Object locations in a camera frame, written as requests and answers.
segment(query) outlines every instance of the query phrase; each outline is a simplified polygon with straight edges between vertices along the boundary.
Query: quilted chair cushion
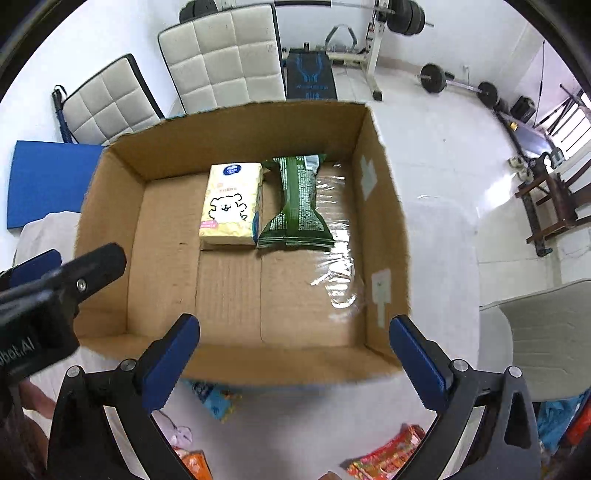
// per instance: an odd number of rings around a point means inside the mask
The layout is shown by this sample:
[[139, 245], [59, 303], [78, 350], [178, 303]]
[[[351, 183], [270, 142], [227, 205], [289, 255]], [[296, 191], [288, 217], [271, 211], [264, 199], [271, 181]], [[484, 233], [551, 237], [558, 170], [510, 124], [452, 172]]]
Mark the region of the quilted chair cushion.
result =
[[234, 8], [164, 30], [160, 50], [186, 113], [285, 100], [274, 7]]
[[83, 84], [63, 105], [78, 143], [109, 145], [163, 117], [132, 55], [125, 55]]

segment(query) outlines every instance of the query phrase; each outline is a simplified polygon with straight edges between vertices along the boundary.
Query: colorful snack bag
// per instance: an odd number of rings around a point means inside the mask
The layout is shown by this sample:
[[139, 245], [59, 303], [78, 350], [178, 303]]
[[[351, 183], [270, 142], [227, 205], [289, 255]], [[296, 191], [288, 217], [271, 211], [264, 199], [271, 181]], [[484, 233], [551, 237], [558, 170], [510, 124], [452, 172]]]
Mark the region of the colorful snack bag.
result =
[[209, 412], [222, 423], [234, 411], [236, 402], [242, 398], [240, 393], [216, 385], [196, 380], [182, 380], [189, 386]]
[[192, 452], [182, 458], [185, 467], [197, 480], [213, 480], [203, 452]]
[[316, 174], [325, 157], [280, 157], [269, 162], [279, 166], [285, 205], [261, 232], [258, 248], [282, 244], [328, 249], [335, 244], [326, 222], [316, 211]]
[[425, 432], [419, 425], [405, 426], [386, 445], [354, 460], [347, 473], [359, 480], [391, 480], [411, 457]]

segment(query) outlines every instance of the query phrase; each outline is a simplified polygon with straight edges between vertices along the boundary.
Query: black exercise mat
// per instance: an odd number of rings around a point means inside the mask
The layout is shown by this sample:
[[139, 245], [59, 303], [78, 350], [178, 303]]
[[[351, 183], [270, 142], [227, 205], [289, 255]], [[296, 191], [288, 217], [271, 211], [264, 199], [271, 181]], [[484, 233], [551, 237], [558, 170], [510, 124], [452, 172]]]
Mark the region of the black exercise mat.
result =
[[287, 59], [287, 98], [337, 99], [335, 78], [326, 53], [290, 53]]

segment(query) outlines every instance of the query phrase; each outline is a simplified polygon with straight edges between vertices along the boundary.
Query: cardboard box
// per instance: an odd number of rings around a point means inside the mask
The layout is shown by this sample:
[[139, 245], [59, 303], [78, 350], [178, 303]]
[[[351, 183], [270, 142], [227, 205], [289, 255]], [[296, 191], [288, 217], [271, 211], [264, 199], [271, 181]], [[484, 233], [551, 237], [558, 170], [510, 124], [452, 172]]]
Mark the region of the cardboard box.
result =
[[[212, 164], [326, 153], [341, 164], [350, 248], [365, 307], [335, 320], [311, 285], [318, 252], [201, 251], [199, 223]], [[281, 207], [265, 176], [264, 226]], [[201, 324], [183, 376], [238, 385], [324, 384], [400, 369], [388, 319], [408, 314], [407, 236], [383, 146], [364, 105], [252, 103], [168, 120], [124, 135], [99, 161], [82, 208], [76, 255], [107, 242], [125, 250], [122, 278], [81, 305], [82, 345], [139, 357], [181, 313]]]

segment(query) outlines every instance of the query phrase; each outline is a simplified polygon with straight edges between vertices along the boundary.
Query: blue gripper pad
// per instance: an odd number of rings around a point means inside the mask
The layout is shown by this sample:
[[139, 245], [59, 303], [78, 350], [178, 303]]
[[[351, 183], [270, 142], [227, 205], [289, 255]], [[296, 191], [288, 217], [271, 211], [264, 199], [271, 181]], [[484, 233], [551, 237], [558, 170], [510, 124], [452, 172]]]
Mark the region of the blue gripper pad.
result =
[[60, 265], [60, 253], [57, 250], [48, 250], [14, 267], [8, 285], [13, 288], [33, 280], [39, 280], [44, 274], [55, 270]]
[[390, 321], [390, 347], [402, 363], [414, 389], [428, 410], [440, 412], [447, 407], [443, 376], [402, 321]]
[[150, 345], [139, 359], [141, 367], [149, 363], [141, 378], [142, 406], [148, 414], [164, 407], [199, 337], [199, 321], [183, 313], [164, 338]]

